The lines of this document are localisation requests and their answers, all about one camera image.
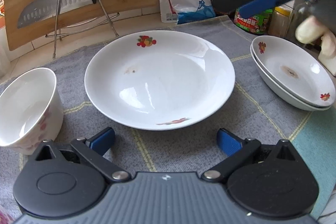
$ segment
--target metal rack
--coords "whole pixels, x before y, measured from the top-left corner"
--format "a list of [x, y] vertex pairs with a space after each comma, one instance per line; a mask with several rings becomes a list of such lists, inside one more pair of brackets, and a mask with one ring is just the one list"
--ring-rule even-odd
[[[111, 29], [113, 30], [115, 36], [116, 36], [116, 37], [119, 37], [119, 35], [118, 35], [116, 29], [115, 29], [114, 26], [113, 26], [113, 22], [111, 21], [111, 19], [114, 19], [114, 18], [118, 17], [118, 16], [119, 16], [119, 13], [117, 13], [116, 15], [113, 15], [113, 16], [109, 17], [109, 15], [107, 14], [107, 12], [106, 12], [106, 10], [105, 10], [105, 8], [104, 8], [104, 6], [103, 6], [101, 0], [98, 0], [98, 1], [99, 1], [99, 4], [100, 4], [100, 6], [101, 6], [103, 12], [104, 12], [104, 15], [106, 16], [106, 19], [103, 20], [102, 22], [97, 23], [96, 25], [94, 25], [94, 26], [92, 26], [92, 27], [88, 27], [88, 28], [86, 28], [86, 29], [84, 29], [84, 30], [74, 31], [74, 32], [68, 32], [68, 33], [61, 33], [61, 30], [59, 30], [59, 32], [57, 33], [57, 31], [58, 31], [58, 30], [57, 30], [57, 20], [58, 20], [59, 9], [60, 9], [60, 0], [57, 1], [57, 6], [56, 6], [56, 18], [55, 18], [55, 31], [54, 31], [53, 34], [50, 34], [50, 35], [46, 34], [46, 36], [45, 36], [45, 37], [54, 37], [54, 53], [53, 53], [53, 55], [52, 55], [52, 58], [53, 58], [53, 59], [56, 58], [56, 44], [57, 44], [57, 37], [59, 37], [59, 40], [62, 40], [62, 37], [67, 37], [67, 36], [69, 36], [69, 35], [71, 35], [71, 34], [76, 34], [76, 33], [85, 32], [85, 31], [91, 30], [91, 29], [93, 29], [93, 28], [95, 28], [95, 27], [97, 27], [97, 26], [104, 25], [104, 24], [109, 24], [110, 27], [111, 27]], [[83, 25], [85, 25], [85, 24], [87, 24], [87, 23], [90, 23], [90, 22], [95, 21], [96, 19], [98, 19], [98, 17], [93, 18], [93, 19], [90, 19], [90, 20], [85, 21], [85, 22], [82, 22], [82, 23], [78, 23], [78, 24], [74, 24], [74, 25], [67, 26], [67, 27], [65, 27], [64, 29], [83, 26]]]

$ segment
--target finger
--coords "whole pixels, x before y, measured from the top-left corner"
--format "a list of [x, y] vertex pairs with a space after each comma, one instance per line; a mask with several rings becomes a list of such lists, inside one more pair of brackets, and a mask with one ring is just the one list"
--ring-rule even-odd
[[322, 36], [321, 53], [327, 57], [334, 57], [336, 55], [336, 37], [328, 31]]
[[308, 17], [302, 22], [295, 31], [295, 36], [298, 41], [303, 44], [308, 44], [328, 31], [328, 28], [321, 24], [314, 16]]

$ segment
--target cup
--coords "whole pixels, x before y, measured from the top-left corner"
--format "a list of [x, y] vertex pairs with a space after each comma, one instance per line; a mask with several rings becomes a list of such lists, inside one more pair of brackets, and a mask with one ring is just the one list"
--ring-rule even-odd
[[0, 95], [0, 146], [31, 155], [44, 139], [55, 140], [63, 107], [55, 73], [48, 68], [30, 70]]

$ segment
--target white bowl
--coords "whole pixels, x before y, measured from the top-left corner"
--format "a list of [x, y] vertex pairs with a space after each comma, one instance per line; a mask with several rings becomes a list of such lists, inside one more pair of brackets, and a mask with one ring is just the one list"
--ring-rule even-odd
[[92, 104], [121, 124], [170, 130], [199, 122], [230, 97], [235, 71], [218, 47], [175, 31], [121, 37], [90, 61], [84, 78]]
[[56, 75], [30, 70], [0, 95], [0, 146], [31, 155], [44, 139], [55, 140], [63, 122]]
[[298, 98], [294, 97], [292, 94], [284, 90], [280, 85], [278, 85], [261, 67], [261, 64], [258, 62], [256, 59], [253, 49], [252, 49], [252, 44], [250, 47], [251, 55], [253, 58], [253, 61], [257, 65], [257, 70], [261, 76], [261, 78], [265, 81], [266, 85], [269, 86], [271, 90], [273, 90], [281, 99], [285, 100], [287, 103], [291, 104], [294, 107], [297, 107], [302, 110], [307, 110], [307, 111], [323, 111], [331, 108], [331, 106], [328, 107], [314, 107], [311, 105], [306, 104], [305, 102], [300, 101]]
[[299, 100], [316, 107], [335, 102], [335, 86], [328, 73], [304, 49], [267, 35], [256, 37], [252, 47], [266, 73]]

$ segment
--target plate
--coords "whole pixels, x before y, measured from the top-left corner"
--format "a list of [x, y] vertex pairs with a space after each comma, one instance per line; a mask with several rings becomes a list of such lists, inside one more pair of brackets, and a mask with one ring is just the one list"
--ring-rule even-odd
[[264, 71], [299, 100], [315, 107], [335, 102], [336, 91], [330, 76], [304, 49], [267, 35], [256, 37], [252, 49]]
[[259, 72], [261, 78], [264, 80], [266, 85], [268, 85], [269, 88], [271, 90], [273, 90], [275, 92], [275, 94], [277, 94], [281, 99], [285, 100], [287, 103], [291, 104], [294, 107], [297, 107], [297, 108], [302, 109], [302, 110], [307, 110], [307, 111], [324, 111], [324, 110], [327, 110], [327, 109], [331, 108], [331, 106], [328, 106], [328, 107], [314, 107], [314, 106], [308, 105], [305, 102], [302, 102], [298, 98], [294, 97], [292, 94], [290, 94], [288, 91], [283, 89], [280, 85], [278, 85], [264, 71], [261, 64], [258, 62], [258, 60], [256, 59], [256, 57], [254, 55], [252, 44], [251, 44], [251, 47], [250, 47], [250, 51], [251, 51], [253, 61], [257, 65], [257, 69], [258, 69], [258, 72]]
[[132, 128], [171, 130], [199, 122], [230, 97], [235, 71], [214, 44], [175, 31], [118, 38], [90, 61], [84, 77], [92, 104]]

